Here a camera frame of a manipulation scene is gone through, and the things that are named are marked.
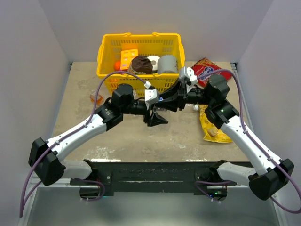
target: white wall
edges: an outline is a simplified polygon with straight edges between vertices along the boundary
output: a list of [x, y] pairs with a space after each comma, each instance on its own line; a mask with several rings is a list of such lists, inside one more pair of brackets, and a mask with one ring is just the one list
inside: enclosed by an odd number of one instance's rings
[[50, 136], [69, 67], [37, 0], [0, 1], [0, 225], [18, 222], [31, 143]]
[[[301, 1], [274, 0], [238, 63], [240, 81], [255, 132], [275, 153], [295, 164], [301, 186]], [[289, 184], [281, 202], [300, 206]], [[301, 215], [287, 213], [287, 225], [300, 225]]]
[[71, 61], [96, 61], [107, 33], [179, 33], [187, 60], [237, 62], [272, 0], [39, 0]]

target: concrete floor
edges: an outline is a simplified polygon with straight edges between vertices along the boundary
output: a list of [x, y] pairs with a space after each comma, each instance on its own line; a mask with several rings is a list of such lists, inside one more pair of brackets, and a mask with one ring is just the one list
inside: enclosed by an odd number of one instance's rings
[[[230, 69], [229, 62], [216, 62], [221, 68]], [[89, 95], [100, 81], [96, 76], [97, 62], [74, 62], [55, 125], [57, 136], [86, 119], [92, 111]], [[235, 82], [228, 82], [228, 100], [238, 109]], [[110, 96], [103, 86], [100, 94]], [[89, 140], [66, 159], [99, 161], [247, 161], [235, 144], [217, 144], [203, 140], [199, 112], [187, 106], [182, 112], [160, 112], [169, 123], [147, 127], [142, 116], [124, 115], [124, 120], [108, 132]]]

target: orange ball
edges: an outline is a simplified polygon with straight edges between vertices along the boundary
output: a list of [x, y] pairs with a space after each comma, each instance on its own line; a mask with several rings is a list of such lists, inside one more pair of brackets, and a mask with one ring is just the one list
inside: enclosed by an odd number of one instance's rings
[[114, 64], [114, 70], [120, 71], [120, 61], [116, 61], [116, 63]]

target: white bracket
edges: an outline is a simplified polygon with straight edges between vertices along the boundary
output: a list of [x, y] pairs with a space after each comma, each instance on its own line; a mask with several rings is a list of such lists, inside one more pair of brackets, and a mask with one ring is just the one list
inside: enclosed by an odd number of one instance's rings
[[194, 74], [193, 69], [190, 67], [182, 67], [180, 69], [179, 79], [184, 80], [184, 81], [187, 81], [187, 79], [188, 79], [189, 82], [191, 83], [189, 85], [186, 82], [186, 87], [187, 87], [186, 92], [187, 93], [189, 93], [190, 90], [192, 89], [192, 87], [194, 86], [194, 84], [197, 84], [197, 82], [198, 82], [198, 79], [197, 79], [196, 75]]
[[146, 89], [144, 91], [144, 101], [147, 109], [150, 105], [159, 102], [159, 92], [156, 89]]

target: orange object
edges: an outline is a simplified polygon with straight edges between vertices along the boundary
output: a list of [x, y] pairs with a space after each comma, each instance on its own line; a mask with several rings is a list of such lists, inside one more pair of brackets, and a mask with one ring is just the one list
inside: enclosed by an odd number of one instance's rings
[[116, 61], [115, 64], [114, 64], [114, 70], [115, 71], [119, 71], [120, 70], [120, 64], [121, 64], [121, 61]]
[[[96, 90], [93, 89], [93, 90], [91, 90], [91, 94], [90, 94], [90, 100], [91, 100], [92, 103], [94, 103], [95, 98], [96, 98]], [[100, 104], [102, 103], [102, 101], [103, 101], [102, 95], [98, 94], [97, 95], [96, 107], [99, 107]]]
[[132, 59], [138, 56], [137, 49], [129, 49], [121, 51], [120, 69], [127, 70], [131, 64]]

